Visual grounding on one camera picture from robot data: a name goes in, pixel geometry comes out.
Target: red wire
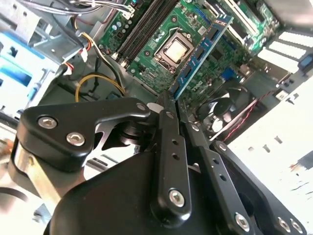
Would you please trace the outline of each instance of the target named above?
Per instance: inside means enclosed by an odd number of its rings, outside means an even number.
[[[249,111],[248,111],[247,114],[246,114],[246,117],[236,126],[236,128],[234,128],[234,129],[227,135],[227,137],[223,140],[223,142],[224,142],[225,140],[227,140],[235,131],[237,131],[237,130],[239,129],[239,127],[247,120],[247,118],[250,116],[250,114],[251,114],[253,108],[257,105],[257,103],[258,103],[261,99],[265,98],[266,96],[268,96],[269,94],[271,94],[271,93],[273,93],[273,92],[275,92],[275,91],[270,91],[270,92],[266,93],[264,96],[260,97],[260,98],[255,102],[255,104],[252,105],[252,107],[249,109]]]
[[[65,64],[66,64],[66,65],[70,68],[70,70],[73,72],[74,66],[73,66],[72,64],[68,63],[68,62],[66,62]]]
[[[82,23],[84,23],[84,24],[86,24],[86,25],[94,26],[94,23],[89,23],[89,22],[84,21],[84,20],[82,20],[82,19],[80,19],[80,18],[78,18],[78,17],[76,18],[76,20],[79,21],[79,22],[82,22]]]

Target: ram slot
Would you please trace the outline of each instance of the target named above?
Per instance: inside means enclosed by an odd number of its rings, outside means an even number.
[[[132,32],[129,34],[125,42],[119,48],[118,50],[119,55],[123,56],[125,52],[129,49],[130,45],[133,44],[138,37],[142,37],[141,35],[142,29],[146,26],[147,22],[151,19],[151,17],[155,15],[157,12],[159,12],[159,9],[162,7],[164,3],[165,3],[164,0],[154,0],[153,3],[151,3],[146,13],[142,16],[140,21],[137,23],[136,27],[132,30]]]
[[[159,29],[161,24],[164,22],[166,17],[172,12],[175,8],[178,0],[168,0],[167,4],[164,6],[161,14],[157,16],[156,19],[152,20],[151,26],[149,26],[146,32],[143,32],[143,39],[139,41],[138,44],[133,45],[132,51],[128,55],[128,60],[132,61],[136,58],[136,56],[140,53],[140,51],[145,47],[147,42],[151,39],[153,34]]]

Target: pcie slot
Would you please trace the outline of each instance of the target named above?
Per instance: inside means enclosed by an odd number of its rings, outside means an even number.
[[[259,34],[259,30],[255,23],[253,23],[245,13],[239,8],[239,6],[233,0],[225,0],[225,3],[229,6],[229,8],[233,11],[233,13],[237,16],[237,18],[245,25],[245,28],[251,35]]]
[[[164,0],[154,0],[153,3],[151,3],[146,13],[142,16],[136,27],[132,30],[125,42],[119,48],[119,55],[124,55],[125,52],[129,49],[130,45],[141,36],[141,30],[146,26],[146,23],[151,19],[151,17],[159,11],[164,2]]]
[[[144,37],[140,40],[138,44],[133,45],[134,47],[132,47],[132,51],[128,55],[129,61],[132,61],[136,58],[138,53],[144,48],[147,42],[151,39],[155,31],[161,26],[166,17],[172,12],[174,7],[176,6],[176,3],[179,0],[166,0],[166,1],[167,3],[161,10],[160,15],[157,15],[157,18],[154,19],[154,21],[152,21],[152,25],[148,27],[147,32],[142,32]]]
[[[252,5],[250,2],[248,2],[247,0],[241,0],[241,2],[243,4],[245,4],[248,8],[248,10],[250,11],[250,13],[260,22],[262,23],[265,18],[264,16],[262,16],[262,14],[258,11],[258,9]]]
[[[226,14],[225,11],[223,10],[223,8],[218,5],[218,3],[215,3],[214,5],[212,5],[212,4],[208,3],[208,2],[206,2],[205,6],[209,7],[209,11],[215,17],[218,17],[220,14]],[[242,45],[245,44],[244,38],[242,38],[239,35],[239,33],[237,33],[237,31],[231,25],[228,27],[228,30],[236,39],[238,39],[238,41]]]

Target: yellow wire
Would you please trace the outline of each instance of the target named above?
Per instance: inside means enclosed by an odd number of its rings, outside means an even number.
[[[78,82],[78,86],[77,86],[76,91],[75,91],[75,101],[76,102],[79,102],[79,91],[80,91],[82,84],[84,82],[86,82],[87,80],[94,78],[94,77],[99,77],[99,78],[105,79],[106,81],[112,83],[122,93],[122,95],[125,94],[125,90],[122,87],[120,87],[116,82],[109,79],[108,77],[103,76],[103,75],[98,75],[98,74],[89,74],[89,75],[83,77],[82,80],[80,80]]]

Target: cable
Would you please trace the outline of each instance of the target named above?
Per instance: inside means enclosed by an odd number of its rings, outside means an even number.
[[[111,11],[109,12],[108,16],[104,19],[104,21],[101,22],[101,24],[106,24],[109,21],[110,17],[113,15],[114,11],[115,11],[114,9],[111,9]],[[78,17],[76,18],[76,20],[80,21],[80,22],[82,22],[82,23],[84,23],[86,25],[94,26],[94,23],[89,23],[89,22],[87,22],[85,20],[82,20],[82,19],[80,19]]]
[[[37,2],[32,2],[28,0],[19,0],[20,3],[32,7],[39,11],[48,12],[51,14],[57,14],[57,15],[79,15],[79,14],[89,14],[94,11],[99,10],[102,6],[96,6],[96,7],[88,7],[88,8],[75,8],[75,7],[69,7],[66,6],[65,9],[56,8],[52,6],[42,5]]]
[[[107,6],[107,7],[111,7],[111,8],[114,8],[116,10],[119,10],[121,12],[124,12],[124,13],[130,13],[131,12],[131,10],[129,9],[129,6],[115,3],[112,1],[107,1],[107,0],[78,0],[78,2],[88,3],[90,5],[95,4],[95,5],[100,5],[100,6]]]
[[[99,57],[96,58],[96,63],[94,65],[94,73],[97,74],[98,73],[98,69],[101,66],[101,61],[99,60]],[[90,93],[94,93],[97,89],[97,87],[99,86],[99,81],[98,81],[98,77],[94,78],[94,83],[93,83],[93,88],[90,90]]]
[[[89,74],[89,75],[83,77],[82,80],[80,80],[80,81],[78,82],[78,86],[77,86],[76,91],[75,91],[75,101],[76,101],[76,102],[79,102],[79,90],[80,90],[82,84],[83,84],[84,82],[86,82],[87,80],[92,79],[92,78],[94,78],[94,77],[99,77],[99,78],[102,78],[102,79],[104,79],[104,80],[110,82],[111,84],[113,84],[113,85],[122,93],[122,95],[125,95],[125,90],[124,90],[122,87],[120,87],[116,82],[112,81],[111,79],[109,79],[109,78],[106,77],[105,75]]]
[[[247,112],[245,118],[236,126],[236,128],[234,128],[234,129],[227,135],[227,137],[223,140],[223,142],[226,141],[235,131],[237,131],[237,130],[239,129],[239,127],[247,120],[247,118],[250,116],[250,114],[251,114],[253,108],[258,104],[258,102],[259,102],[261,99],[267,97],[269,94],[274,93],[274,92],[275,92],[275,91],[270,91],[270,92],[266,93],[264,96],[258,98],[258,100],[255,102],[255,104],[252,105],[251,108],[249,109],[249,111]]]
[[[65,63],[69,68],[70,70],[73,72],[74,71],[74,66],[68,62]]]
[[[78,30],[78,27],[77,27],[77,23],[76,23],[76,20],[74,18],[74,28],[75,30]],[[115,78],[116,78],[116,81],[118,83],[118,85],[120,87],[122,87],[122,78],[121,78],[121,75],[119,74],[119,72],[116,70],[116,68],[114,67],[114,65],[102,54],[100,48],[97,46],[96,42],[91,38],[91,36],[89,36],[87,33],[83,32],[82,35],[89,41],[91,41],[91,45],[94,47],[95,51],[96,51],[96,54],[98,55],[98,57],[102,60],[102,62],[109,67],[110,70],[112,70]]]
[[[69,37],[72,41],[74,41],[76,44],[80,45],[81,48],[85,48],[84,44],[79,40],[79,38],[76,36],[76,34],[69,30],[67,27],[63,26],[52,14],[52,18],[57,23],[58,27]]]

